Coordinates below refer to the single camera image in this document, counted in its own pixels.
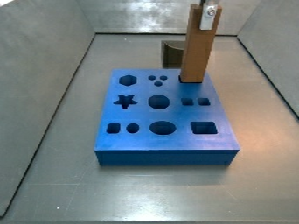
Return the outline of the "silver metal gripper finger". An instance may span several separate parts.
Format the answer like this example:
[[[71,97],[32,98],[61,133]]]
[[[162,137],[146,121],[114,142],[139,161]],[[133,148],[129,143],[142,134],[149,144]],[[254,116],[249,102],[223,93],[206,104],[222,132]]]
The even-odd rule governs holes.
[[[201,0],[201,29],[205,31],[213,28],[214,18],[217,17],[219,4],[221,0]]]

